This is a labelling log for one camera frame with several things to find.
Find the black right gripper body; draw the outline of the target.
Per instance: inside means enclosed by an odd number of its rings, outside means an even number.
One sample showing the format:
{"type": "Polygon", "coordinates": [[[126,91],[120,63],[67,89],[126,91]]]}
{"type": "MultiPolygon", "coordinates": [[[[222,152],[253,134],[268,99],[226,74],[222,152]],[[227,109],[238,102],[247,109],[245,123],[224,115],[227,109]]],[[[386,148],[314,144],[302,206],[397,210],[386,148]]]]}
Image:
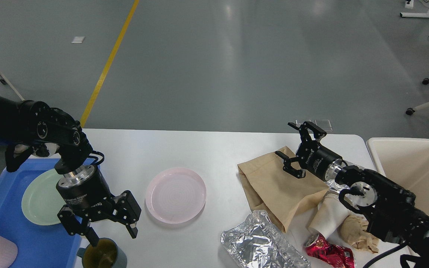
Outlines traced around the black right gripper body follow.
{"type": "Polygon", "coordinates": [[[296,151],[299,166],[315,175],[320,180],[331,180],[328,170],[332,164],[339,166],[343,158],[315,140],[303,141],[296,151]]]}

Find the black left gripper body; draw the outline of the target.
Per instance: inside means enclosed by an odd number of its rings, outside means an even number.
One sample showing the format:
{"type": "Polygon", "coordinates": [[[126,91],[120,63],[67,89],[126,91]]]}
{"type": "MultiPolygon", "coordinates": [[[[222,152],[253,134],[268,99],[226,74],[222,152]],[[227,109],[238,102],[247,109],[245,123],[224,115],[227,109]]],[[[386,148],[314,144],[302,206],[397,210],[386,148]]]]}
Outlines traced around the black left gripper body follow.
{"type": "Polygon", "coordinates": [[[114,195],[98,166],[86,165],[71,177],[64,176],[56,184],[56,190],[65,202],[58,212],[62,224],[76,222],[76,216],[91,221],[115,220],[114,195]]]}

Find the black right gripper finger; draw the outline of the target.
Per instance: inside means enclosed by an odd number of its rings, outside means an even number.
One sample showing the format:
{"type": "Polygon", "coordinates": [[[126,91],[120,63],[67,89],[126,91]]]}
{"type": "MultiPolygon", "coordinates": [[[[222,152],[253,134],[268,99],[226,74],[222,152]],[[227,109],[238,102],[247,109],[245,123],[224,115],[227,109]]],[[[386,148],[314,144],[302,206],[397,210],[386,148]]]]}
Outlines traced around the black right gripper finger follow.
{"type": "Polygon", "coordinates": [[[305,121],[302,124],[288,122],[287,125],[299,132],[302,143],[312,142],[313,140],[320,142],[327,135],[326,131],[311,121],[305,121]]]}
{"type": "Polygon", "coordinates": [[[292,163],[297,163],[301,159],[299,156],[289,157],[282,151],[275,151],[275,154],[283,160],[283,171],[294,176],[295,178],[302,179],[305,177],[304,169],[296,169],[292,163]]]}

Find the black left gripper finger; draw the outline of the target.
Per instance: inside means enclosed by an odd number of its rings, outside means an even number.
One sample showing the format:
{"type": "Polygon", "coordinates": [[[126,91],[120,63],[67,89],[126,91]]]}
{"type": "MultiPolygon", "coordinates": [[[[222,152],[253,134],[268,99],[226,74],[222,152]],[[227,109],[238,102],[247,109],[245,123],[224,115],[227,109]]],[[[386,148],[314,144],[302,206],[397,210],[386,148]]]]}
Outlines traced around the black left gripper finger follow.
{"type": "Polygon", "coordinates": [[[57,215],[62,226],[70,236],[74,236],[75,234],[85,236],[90,245],[93,247],[98,245],[100,238],[90,226],[90,219],[87,216],[82,217],[82,220],[79,221],[73,210],[67,205],[64,205],[57,215]]]}
{"type": "Polygon", "coordinates": [[[109,200],[109,220],[123,224],[132,239],[138,235],[137,223],[141,212],[140,205],[129,190],[109,200]]]}

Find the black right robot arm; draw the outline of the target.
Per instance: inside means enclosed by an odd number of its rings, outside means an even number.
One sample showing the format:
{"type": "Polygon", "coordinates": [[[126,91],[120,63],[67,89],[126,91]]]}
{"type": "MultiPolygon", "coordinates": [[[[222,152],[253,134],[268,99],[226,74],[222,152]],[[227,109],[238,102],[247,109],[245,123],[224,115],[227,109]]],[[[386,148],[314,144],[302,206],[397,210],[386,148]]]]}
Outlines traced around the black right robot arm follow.
{"type": "Polygon", "coordinates": [[[327,133],[315,123],[288,125],[299,132],[301,142],[294,157],[275,152],[283,160],[283,170],[298,179],[310,172],[339,194],[339,202],[345,208],[366,218],[368,233],[383,242],[397,244],[368,261],[365,267],[409,247],[415,255],[401,255],[401,267],[413,264],[416,268],[429,268],[429,216],[415,207],[416,195],[377,171],[349,163],[323,146],[321,139],[327,133]]]}

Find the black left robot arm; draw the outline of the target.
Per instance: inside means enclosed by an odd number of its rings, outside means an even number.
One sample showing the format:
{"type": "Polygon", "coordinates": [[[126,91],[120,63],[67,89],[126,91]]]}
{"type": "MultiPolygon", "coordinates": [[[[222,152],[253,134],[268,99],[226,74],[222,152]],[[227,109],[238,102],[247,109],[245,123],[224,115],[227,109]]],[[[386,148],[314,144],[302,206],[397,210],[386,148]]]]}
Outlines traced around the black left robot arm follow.
{"type": "Polygon", "coordinates": [[[65,204],[58,219],[66,232],[85,236],[97,246],[99,236],[92,222],[110,220],[123,224],[134,239],[141,207],[126,190],[115,196],[102,175],[100,164],[105,156],[95,151],[79,121],[45,102],[11,101],[0,96],[0,144],[8,172],[17,171],[31,154],[48,157],[48,144],[56,146],[60,160],[54,169],[60,175],[55,188],[65,204]]]}

